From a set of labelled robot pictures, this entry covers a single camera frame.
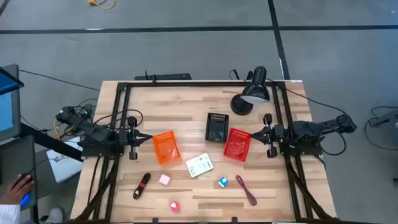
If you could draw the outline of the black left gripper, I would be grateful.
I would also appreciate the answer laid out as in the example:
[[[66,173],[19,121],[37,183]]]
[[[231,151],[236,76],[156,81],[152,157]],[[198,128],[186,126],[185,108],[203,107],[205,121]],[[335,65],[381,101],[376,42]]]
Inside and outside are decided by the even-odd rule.
[[[126,129],[125,125],[123,124],[122,127],[119,129],[120,145],[122,145],[122,146],[130,145],[130,152],[129,152],[130,160],[137,160],[137,152],[135,150],[135,147],[136,147],[135,141],[136,141],[136,145],[140,146],[142,143],[152,139],[152,135],[141,133],[138,130],[136,131],[136,136],[140,137],[140,138],[136,139],[136,136],[134,134],[136,124],[137,124],[137,119],[134,116],[130,116],[127,118],[128,128]]]

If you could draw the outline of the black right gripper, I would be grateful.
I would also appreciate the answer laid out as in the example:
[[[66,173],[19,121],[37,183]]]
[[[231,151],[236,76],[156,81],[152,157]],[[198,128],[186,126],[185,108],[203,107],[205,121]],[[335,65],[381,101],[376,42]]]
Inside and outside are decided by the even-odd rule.
[[[276,125],[271,127],[272,115],[267,113],[263,118],[265,126],[258,132],[252,133],[251,138],[268,144],[269,149],[267,150],[268,158],[274,158],[277,155],[277,148],[273,145],[274,142],[281,142],[285,136],[283,125]]]

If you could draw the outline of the white card with green print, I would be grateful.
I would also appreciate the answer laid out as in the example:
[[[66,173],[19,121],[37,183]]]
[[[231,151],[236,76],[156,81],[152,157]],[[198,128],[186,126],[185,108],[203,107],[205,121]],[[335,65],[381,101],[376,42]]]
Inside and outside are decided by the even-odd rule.
[[[214,166],[208,153],[203,153],[185,162],[191,178],[195,178],[212,169]]]

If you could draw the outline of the person's forearm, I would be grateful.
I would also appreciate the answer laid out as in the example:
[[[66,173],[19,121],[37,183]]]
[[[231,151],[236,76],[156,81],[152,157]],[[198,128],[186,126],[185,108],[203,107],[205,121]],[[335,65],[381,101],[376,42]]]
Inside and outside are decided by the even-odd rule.
[[[19,224],[21,206],[0,204],[0,224]]]

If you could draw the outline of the orange plastic basket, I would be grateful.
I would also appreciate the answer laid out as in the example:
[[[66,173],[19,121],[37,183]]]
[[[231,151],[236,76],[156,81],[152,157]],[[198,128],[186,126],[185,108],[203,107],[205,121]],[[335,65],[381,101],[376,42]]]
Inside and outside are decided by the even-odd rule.
[[[173,131],[167,131],[153,136],[154,151],[160,165],[175,162],[182,158],[177,140]]]

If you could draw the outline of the red plastic basket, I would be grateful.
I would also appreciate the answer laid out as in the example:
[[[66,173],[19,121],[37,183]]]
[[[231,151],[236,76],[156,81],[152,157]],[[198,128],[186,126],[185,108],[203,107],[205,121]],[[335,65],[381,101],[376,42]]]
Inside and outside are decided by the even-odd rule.
[[[225,147],[224,155],[230,159],[245,162],[251,143],[251,134],[231,128]]]

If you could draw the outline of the black desk lamp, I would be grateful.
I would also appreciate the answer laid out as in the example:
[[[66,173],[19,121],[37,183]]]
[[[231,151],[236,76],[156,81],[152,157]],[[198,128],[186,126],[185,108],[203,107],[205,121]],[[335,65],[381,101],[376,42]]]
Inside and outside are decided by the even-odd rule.
[[[266,68],[258,66],[248,75],[251,83],[243,89],[242,93],[233,96],[230,103],[232,111],[241,116],[249,114],[254,104],[263,104],[270,101],[270,93],[266,87]]]

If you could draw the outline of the black plastic basket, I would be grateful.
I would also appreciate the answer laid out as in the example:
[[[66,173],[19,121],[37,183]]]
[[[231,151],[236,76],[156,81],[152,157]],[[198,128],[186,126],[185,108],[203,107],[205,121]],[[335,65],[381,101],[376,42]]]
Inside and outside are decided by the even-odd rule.
[[[212,142],[226,142],[228,124],[229,116],[227,114],[208,113],[205,139]]]

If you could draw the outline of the black power strip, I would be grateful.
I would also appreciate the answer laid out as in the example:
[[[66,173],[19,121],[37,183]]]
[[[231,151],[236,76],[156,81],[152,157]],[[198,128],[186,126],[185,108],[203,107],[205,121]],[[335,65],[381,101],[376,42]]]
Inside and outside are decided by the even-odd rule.
[[[164,75],[142,75],[135,76],[135,80],[191,80],[192,77],[189,73],[175,73],[175,74],[164,74]]]

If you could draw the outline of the white paper sheet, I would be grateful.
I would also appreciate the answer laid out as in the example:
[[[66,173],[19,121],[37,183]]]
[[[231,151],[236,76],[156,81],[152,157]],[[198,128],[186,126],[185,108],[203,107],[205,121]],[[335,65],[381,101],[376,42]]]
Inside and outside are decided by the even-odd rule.
[[[56,183],[62,183],[81,172],[83,163],[61,153],[49,150],[46,152]]]

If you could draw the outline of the black metal beam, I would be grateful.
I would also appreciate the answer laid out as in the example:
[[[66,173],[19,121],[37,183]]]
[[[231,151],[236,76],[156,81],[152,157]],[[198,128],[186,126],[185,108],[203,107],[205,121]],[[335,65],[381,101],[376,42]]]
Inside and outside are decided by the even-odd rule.
[[[30,126],[21,123],[21,133],[20,137],[23,136],[33,136],[34,142],[48,149],[54,150],[57,153],[63,154],[70,157],[76,161],[82,162],[82,152],[58,139],[52,138]]]

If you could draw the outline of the person's shoe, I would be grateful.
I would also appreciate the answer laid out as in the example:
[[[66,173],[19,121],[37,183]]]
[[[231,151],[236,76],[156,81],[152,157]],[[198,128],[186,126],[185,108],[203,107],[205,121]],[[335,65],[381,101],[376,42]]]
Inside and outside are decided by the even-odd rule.
[[[60,224],[63,222],[63,210],[60,207],[50,209],[47,218],[42,224]]]

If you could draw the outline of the grey floor device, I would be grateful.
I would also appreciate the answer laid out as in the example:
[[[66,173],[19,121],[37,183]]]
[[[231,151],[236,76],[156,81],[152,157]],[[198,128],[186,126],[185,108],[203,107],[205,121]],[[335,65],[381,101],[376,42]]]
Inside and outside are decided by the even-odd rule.
[[[374,110],[380,108],[392,109],[392,111],[380,116],[375,115]],[[377,106],[371,109],[371,113],[374,117],[369,120],[370,127],[375,128],[382,124],[390,124],[393,128],[398,128],[398,106]]]

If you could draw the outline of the dark grey side desk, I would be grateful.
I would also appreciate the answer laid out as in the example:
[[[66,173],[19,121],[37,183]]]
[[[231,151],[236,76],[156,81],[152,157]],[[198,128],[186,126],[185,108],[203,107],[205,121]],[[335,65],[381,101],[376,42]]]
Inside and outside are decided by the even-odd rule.
[[[0,197],[18,174],[30,174],[37,183],[34,137],[25,136],[0,145]],[[28,192],[21,202],[21,210],[30,211],[30,219],[39,223],[37,187]]]

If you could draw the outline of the grey computer monitor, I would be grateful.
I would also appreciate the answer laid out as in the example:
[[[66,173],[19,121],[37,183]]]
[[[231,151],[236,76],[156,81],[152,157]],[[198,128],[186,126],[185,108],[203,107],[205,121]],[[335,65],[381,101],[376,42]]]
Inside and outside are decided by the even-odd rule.
[[[19,90],[0,95],[0,141],[21,133]]]

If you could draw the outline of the person's hand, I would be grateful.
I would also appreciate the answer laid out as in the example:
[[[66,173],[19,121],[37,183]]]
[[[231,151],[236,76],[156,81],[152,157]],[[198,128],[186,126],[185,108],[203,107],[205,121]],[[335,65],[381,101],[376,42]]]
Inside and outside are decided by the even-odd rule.
[[[0,198],[0,204],[8,204],[8,205],[17,205],[20,204],[21,199],[24,195],[33,189],[34,180],[32,182],[27,182],[29,180],[29,176],[25,179],[22,179],[18,184],[17,181],[20,179],[21,174],[17,176],[7,188],[5,194]]]

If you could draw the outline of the dark tilted screen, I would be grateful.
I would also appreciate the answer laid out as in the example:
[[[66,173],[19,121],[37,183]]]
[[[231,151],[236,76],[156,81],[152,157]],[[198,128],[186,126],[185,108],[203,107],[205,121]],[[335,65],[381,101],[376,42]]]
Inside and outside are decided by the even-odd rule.
[[[0,95],[18,90],[24,87],[24,83],[12,76],[9,72],[0,68]]]

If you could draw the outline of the black aluminium frame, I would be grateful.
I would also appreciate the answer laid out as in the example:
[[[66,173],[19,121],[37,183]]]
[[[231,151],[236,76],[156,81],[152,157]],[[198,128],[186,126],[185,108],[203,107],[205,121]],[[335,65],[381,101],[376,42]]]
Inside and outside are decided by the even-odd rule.
[[[112,222],[239,222],[292,221],[295,218],[290,186],[282,155],[270,159],[267,146],[252,141],[245,162],[224,156],[224,146],[205,139],[208,113],[229,115],[229,125],[248,133],[263,127],[263,116],[270,113],[275,123],[311,120],[301,82],[287,81],[290,111],[273,103],[256,105],[246,116],[233,114],[232,97],[240,93],[244,83],[224,82],[135,82],[129,98],[129,112],[144,120],[139,129],[146,134],[175,133],[182,158],[160,165],[153,144],[147,141],[137,150],[135,161],[121,159],[113,200]],[[191,178],[185,162],[208,153],[214,169]],[[171,180],[159,183],[162,174]],[[218,181],[229,182],[220,188]],[[180,204],[174,213],[169,205]]]

